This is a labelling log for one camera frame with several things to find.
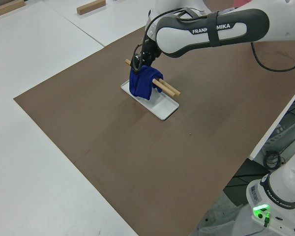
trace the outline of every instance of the white rectangular plate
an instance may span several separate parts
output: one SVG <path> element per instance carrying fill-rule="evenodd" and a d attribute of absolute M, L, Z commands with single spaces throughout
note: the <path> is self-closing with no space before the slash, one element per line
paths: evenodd
<path fill-rule="evenodd" d="M 129 90 L 129 80 L 124 82 L 121 88 L 161 120 L 167 119 L 179 107 L 176 101 L 163 92 L 159 93 L 156 89 L 152 89 L 150 100 L 134 97 Z"/>

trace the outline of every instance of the brown mat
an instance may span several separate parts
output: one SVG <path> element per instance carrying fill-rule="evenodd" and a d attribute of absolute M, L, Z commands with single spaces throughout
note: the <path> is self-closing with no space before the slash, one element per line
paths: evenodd
<path fill-rule="evenodd" d="M 249 44 L 161 56 L 154 67 L 182 91 L 161 121 L 120 88 L 142 35 L 15 101 L 140 236 L 187 236 L 295 94 L 295 70 L 260 68 Z M 295 42 L 256 50 L 269 66 L 295 64 Z"/>

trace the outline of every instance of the blue towel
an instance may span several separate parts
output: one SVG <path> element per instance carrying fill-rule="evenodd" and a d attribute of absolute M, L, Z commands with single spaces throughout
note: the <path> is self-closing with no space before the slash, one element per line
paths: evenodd
<path fill-rule="evenodd" d="M 159 92 L 162 92 L 162 89 L 152 83 L 152 80 L 155 78 L 163 79 L 163 75 L 151 66 L 142 66 L 141 70 L 137 74 L 135 74 L 134 70 L 131 69 L 129 78 L 131 94 L 135 97 L 142 97 L 149 100 L 152 88 L 157 88 Z"/>

